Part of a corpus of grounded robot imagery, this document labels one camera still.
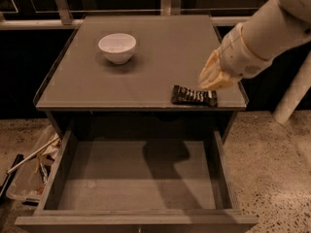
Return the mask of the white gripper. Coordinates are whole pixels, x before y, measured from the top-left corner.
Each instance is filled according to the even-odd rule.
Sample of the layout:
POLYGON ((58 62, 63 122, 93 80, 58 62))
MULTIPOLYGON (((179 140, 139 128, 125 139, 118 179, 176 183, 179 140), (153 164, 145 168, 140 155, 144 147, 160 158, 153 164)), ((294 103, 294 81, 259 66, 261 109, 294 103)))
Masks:
POLYGON ((230 30, 224 36, 219 50, 214 50, 209 56, 198 78, 202 89, 229 88, 240 79, 255 77, 272 64, 271 59, 261 59, 247 47, 242 34, 243 26, 243 23, 238 23, 230 30))

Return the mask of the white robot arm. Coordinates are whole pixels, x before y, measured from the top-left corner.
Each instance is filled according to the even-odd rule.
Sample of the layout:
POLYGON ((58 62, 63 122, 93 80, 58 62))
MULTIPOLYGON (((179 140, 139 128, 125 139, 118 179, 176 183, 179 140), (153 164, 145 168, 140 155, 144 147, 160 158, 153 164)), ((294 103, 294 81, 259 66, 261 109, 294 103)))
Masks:
POLYGON ((310 27, 311 0, 268 0, 223 37, 199 75, 199 86, 218 90, 257 76, 281 53, 308 43, 310 27))

